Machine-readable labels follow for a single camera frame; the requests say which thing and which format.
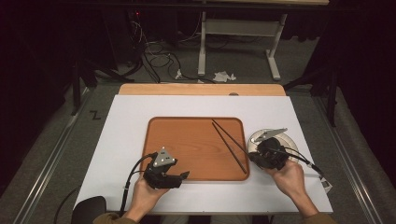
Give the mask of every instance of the dark background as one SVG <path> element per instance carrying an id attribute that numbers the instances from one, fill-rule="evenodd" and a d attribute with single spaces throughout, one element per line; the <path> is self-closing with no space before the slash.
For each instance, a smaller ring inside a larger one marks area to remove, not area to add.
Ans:
<path id="1" fill-rule="evenodd" d="M 391 1 L 360 4 L 359 13 L 337 15 L 325 31 L 328 15 L 289 15 L 282 38 L 297 35 L 304 41 L 321 36 L 307 72 L 326 64 L 335 46 L 341 43 L 342 50 L 335 54 L 340 59 L 338 85 L 370 148 L 395 186 L 392 164 L 396 146 L 392 134 L 396 127 L 396 18 Z M 113 10 L 107 17 L 122 17 L 117 12 L 124 16 L 125 11 Z M 117 37 L 109 35 L 105 17 L 98 10 L 57 7 L 50 0 L 0 2 L 1 193 L 45 122 L 64 103 L 75 59 L 87 57 L 114 68 L 117 60 L 124 57 L 110 44 Z M 177 34 L 169 31 L 178 29 L 188 35 L 195 29 L 196 18 L 193 13 L 157 11 L 153 17 L 142 18 L 142 25 L 151 35 L 176 45 Z M 126 23 L 120 24 L 119 30 L 127 32 L 127 28 Z"/>

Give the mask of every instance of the brown sleeve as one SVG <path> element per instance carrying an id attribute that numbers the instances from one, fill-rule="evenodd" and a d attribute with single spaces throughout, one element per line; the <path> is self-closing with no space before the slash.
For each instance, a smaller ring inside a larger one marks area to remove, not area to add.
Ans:
<path id="1" fill-rule="evenodd" d="M 97 217 L 93 221 L 93 224 L 138 224 L 138 223 L 126 217 L 119 217 L 119 215 L 115 213 L 105 213 Z"/>
<path id="2" fill-rule="evenodd" d="M 304 218 L 303 224 L 336 224 L 336 222 L 327 214 L 317 213 L 312 217 Z"/>

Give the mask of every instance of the gray carpet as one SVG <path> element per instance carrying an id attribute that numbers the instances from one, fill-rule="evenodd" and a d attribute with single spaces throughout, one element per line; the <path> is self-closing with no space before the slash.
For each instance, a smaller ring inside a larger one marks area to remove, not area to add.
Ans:
<path id="1" fill-rule="evenodd" d="M 230 81 L 230 83 L 274 83 L 270 78 L 268 64 L 263 58 L 262 44 L 266 43 L 269 43 L 268 39 L 263 38 L 252 43 L 235 42 L 222 49 L 209 49 L 205 77 L 211 79 L 215 72 L 227 71 L 229 74 L 234 73 L 237 78 L 236 81 Z M 209 45 L 215 48 L 221 43 L 213 42 Z M 280 84 L 288 83 L 301 75 L 315 45 L 316 41 L 304 43 L 299 43 L 296 39 L 281 41 L 276 52 L 276 61 L 282 76 Z M 167 48 L 167 50 L 177 55 L 184 75 L 195 76 L 198 47 L 180 46 L 178 49 Z M 167 74 L 167 67 L 159 67 L 156 70 L 164 82 L 174 81 Z M 175 75 L 176 70 L 176 67 L 171 67 L 170 74 Z M 152 82 L 144 69 L 134 74 L 133 78 L 137 82 Z M 47 185 L 35 204 L 33 213 L 27 215 L 27 223 L 53 223 L 54 215 L 62 200 L 82 183 L 112 99 L 119 87 L 120 83 L 101 80 L 97 88 L 91 89 L 86 94 L 88 96 L 85 100 L 86 104 L 79 112 L 78 119 L 64 142 L 63 153 L 55 164 L 53 173 L 50 173 L 50 180 L 45 183 Z M 395 223 L 395 190 L 370 148 L 367 147 L 359 128 L 348 112 L 341 92 L 337 98 L 339 102 L 336 107 L 337 127 L 329 128 L 327 120 L 323 118 L 320 103 L 322 99 L 312 98 L 308 90 L 309 86 L 302 86 L 288 91 L 288 95 L 295 107 L 313 159 L 333 185 L 329 192 L 329 199 L 334 210 L 332 217 L 339 223 L 374 223 L 368 220 L 369 215 L 365 211 L 364 204 L 357 196 L 356 188 L 351 185 L 353 181 L 347 169 L 350 164 L 346 165 L 343 154 L 340 153 L 339 142 L 336 141 L 337 139 L 334 140 L 335 133 L 343 146 L 347 147 L 347 154 L 350 155 L 352 164 L 359 174 L 358 177 L 369 192 L 370 199 L 373 200 L 383 223 Z M 70 116 L 71 93 L 67 93 L 65 97 L 66 104 L 53 115 L 0 199 L 2 208 L 0 223 L 12 223 L 15 220 L 51 152 L 56 148 L 64 127 L 72 118 Z M 96 117 L 99 119 L 94 119 L 92 111 L 97 112 Z M 76 198 L 77 194 L 72 194 L 65 202 L 57 223 L 70 223 Z M 298 223 L 299 220 L 298 215 L 276 216 L 274 223 Z"/>

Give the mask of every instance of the wooden tray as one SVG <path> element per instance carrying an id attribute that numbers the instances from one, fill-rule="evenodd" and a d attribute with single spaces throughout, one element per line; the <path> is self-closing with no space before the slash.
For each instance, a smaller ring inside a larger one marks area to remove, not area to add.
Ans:
<path id="1" fill-rule="evenodd" d="M 149 121 L 143 155 L 159 152 L 162 147 L 177 159 L 167 172 L 180 175 L 190 171 L 189 180 L 232 180 L 248 178 L 248 157 L 220 128 L 219 131 L 241 161 L 239 166 L 212 125 L 214 119 L 239 145 L 246 147 L 241 120 L 236 118 L 156 117 Z M 150 159 L 142 162 L 145 170 Z"/>

